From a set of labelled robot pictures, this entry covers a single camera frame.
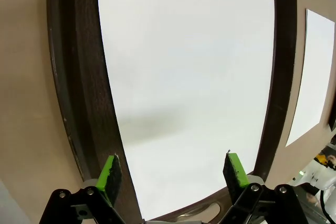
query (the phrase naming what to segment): white paper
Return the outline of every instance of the white paper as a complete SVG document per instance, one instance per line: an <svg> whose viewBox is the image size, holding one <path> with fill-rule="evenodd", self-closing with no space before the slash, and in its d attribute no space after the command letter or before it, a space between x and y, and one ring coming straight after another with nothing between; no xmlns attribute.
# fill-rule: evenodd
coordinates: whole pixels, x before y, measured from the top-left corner
<svg viewBox="0 0 336 224"><path fill-rule="evenodd" d="M307 10L306 47L299 98L286 146L320 122L326 100L335 23Z"/></svg>
<svg viewBox="0 0 336 224"><path fill-rule="evenodd" d="M254 169L270 88L274 0L99 0L114 107L142 217Z"/></svg>

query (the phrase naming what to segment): tan surface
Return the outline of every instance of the tan surface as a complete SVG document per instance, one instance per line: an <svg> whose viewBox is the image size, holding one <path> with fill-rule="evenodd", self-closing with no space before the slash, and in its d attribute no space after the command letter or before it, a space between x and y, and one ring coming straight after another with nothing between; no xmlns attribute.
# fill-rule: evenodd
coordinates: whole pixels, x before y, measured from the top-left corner
<svg viewBox="0 0 336 224"><path fill-rule="evenodd" d="M290 181L300 169L304 168L309 161L330 142L332 136L336 134L336 131L332 133L328 126L328 117L336 89L335 40L327 99L324 104L320 124L285 148L299 95L306 34L306 8L336 22L336 0L298 0L298 34L294 79L285 126L269 177L266 181L266 185L269 187Z"/></svg>
<svg viewBox="0 0 336 224"><path fill-rule="evenodd" d="M46 22L46 0L0 0L0 178L32 223L53 190L81 185L58 107Z"/></svg>

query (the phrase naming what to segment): black cable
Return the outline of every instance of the black cable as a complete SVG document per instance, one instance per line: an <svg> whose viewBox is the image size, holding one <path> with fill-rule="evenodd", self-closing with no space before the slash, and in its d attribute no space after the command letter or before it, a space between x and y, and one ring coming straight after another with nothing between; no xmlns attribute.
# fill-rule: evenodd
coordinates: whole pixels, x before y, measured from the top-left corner
<svg viewBox="0 0 336 224"><path fill-rule="evenodd" d="M328 221L329 221L331 224L336 224L336 223L331 219L330 215L327 213L327 211L326 211L325 208L324 208L323 194L324 194L324 191L321 190L320 202L321 202L322 212L324 213L324 215L326 216L326 218L328 219Z"/></svg>

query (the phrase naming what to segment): large white sheet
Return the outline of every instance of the large white sheet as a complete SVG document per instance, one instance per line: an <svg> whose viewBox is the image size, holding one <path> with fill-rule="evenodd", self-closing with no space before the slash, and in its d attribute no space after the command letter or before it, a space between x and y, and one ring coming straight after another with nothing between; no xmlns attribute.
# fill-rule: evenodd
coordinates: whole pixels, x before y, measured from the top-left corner
<svg viewBox="0 0 336 224"><path fill-rule="evenodd" d="M270 88L274 0L99 0L107 70L146 220L254 169Z"/></svg>
<svg viewBox="0 0 336 224"><path fill-rule="evenodd" d="M300 92L286 146L320 122L331 71L335 23L311 10L306 18Z"/></svg>

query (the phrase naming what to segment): bolt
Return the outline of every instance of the bolt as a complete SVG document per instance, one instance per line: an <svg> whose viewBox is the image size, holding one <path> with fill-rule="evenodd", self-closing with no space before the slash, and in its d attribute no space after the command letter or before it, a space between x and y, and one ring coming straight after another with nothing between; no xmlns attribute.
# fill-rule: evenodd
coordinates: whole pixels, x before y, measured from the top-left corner
<svg viewBox="0 0 336 224"><path fill-rule="evenodd" d="M92 189L89 189L89 190L87 191L87 193L88 193L88 195L92 195L92 194L94 194L95 192L94 192Z"/></svg>
<svg viewBox="0 0 336 224"><path fill-rule="evenodd" d="M287 192L287 189L284 188L283 186L280 187L280 192L285 194Z"/></svg>
<svg viewBox="0 0 336 224"><path fill-rule="evenodd" d="M252 190L252 191L258 191L258 190L259 190L259 186L252 185L252 186L251 186L251 190Z"/></svg>

